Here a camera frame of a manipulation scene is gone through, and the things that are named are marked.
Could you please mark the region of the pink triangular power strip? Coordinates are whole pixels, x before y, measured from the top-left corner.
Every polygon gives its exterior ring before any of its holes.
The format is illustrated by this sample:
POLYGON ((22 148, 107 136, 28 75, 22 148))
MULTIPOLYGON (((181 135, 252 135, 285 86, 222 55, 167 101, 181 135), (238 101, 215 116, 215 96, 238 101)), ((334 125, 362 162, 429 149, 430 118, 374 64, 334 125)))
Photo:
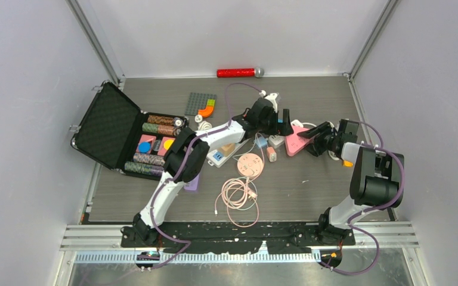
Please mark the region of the pink triangular power strip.
POLYGON ((293 134, 285 137, 286 153, 289 157, 295 156, 298 152, 303 150, 308 144, 311 143, 310 139, 299 136, 299 133, 308 131, 308 128, 300 126, 292 126, 293 134))

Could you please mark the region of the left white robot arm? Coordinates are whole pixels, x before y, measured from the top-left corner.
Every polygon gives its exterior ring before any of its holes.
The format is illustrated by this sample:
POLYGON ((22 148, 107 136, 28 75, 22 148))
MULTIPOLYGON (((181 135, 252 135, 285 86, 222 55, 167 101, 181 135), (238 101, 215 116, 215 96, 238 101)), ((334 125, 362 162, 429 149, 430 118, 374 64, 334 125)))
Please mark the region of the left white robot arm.
POLYGON ((241 143, 257 133, 288 136, 293 134, 290 110, 278 110, 276 99, 257 99, 251 108, 228 122, 208 130, 185 128, 166 152, 164 171, 151 199, 132 221, 136 239, 151 247, 158 242, 159 226, 183 186, 201 171, 209 152, 224 145, 241 143))

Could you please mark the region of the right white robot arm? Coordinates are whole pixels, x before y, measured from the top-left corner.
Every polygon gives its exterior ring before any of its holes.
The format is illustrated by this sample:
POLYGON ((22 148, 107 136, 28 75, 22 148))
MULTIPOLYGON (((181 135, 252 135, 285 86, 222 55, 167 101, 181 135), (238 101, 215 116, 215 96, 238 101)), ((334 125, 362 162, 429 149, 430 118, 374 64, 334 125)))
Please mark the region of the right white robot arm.
POLYGON ((341 119, 337 127, 324 122, 298 133, 309 140, 310 154, 332 153, 353 167, 348 196, 318 218, 315 236, 322 244, 342 242, 352 234, 354 223, 376 211, 396 208, 403 199, 404 156, 359 141, 361 124, 341 119))

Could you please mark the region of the beige cube adapter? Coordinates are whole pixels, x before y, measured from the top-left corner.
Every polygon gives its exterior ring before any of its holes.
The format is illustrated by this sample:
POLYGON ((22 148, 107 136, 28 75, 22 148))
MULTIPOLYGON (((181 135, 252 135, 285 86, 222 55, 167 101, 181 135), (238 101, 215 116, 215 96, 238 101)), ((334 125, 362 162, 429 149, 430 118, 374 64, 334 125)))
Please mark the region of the beige cube adapter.
POLYGON ((223 145, 218 149, 218 151, 224 156, 228 157, 230 154, 235 150, 236 144, 235 143, 230 143, 227 145, 223 145))

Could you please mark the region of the salmon pink charger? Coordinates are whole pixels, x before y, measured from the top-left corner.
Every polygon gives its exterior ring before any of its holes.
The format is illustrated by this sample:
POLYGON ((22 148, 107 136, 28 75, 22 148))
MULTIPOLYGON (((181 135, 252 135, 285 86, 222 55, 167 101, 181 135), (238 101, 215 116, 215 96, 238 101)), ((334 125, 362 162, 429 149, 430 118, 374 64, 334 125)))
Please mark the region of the salmon pink charger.
POLYGON ((269 162, 277 161, 277 153, 273 147, 267 147, 266 152, 269 162))

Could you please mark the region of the white multicolour power strip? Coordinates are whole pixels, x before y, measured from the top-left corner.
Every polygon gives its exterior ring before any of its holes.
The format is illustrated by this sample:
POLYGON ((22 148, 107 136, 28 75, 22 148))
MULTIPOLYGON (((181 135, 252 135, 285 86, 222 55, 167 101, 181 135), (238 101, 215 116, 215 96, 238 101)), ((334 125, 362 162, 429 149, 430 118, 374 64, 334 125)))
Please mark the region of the white multicolour power strip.
POLYGON ((217 168, 222 167, 229 159, 236 155, 236 152, 238 152, 247 142, 248 139, 241 143, 235 143, 229 147, 221 147, 209 152, 206 157, 208 165, 217 168))

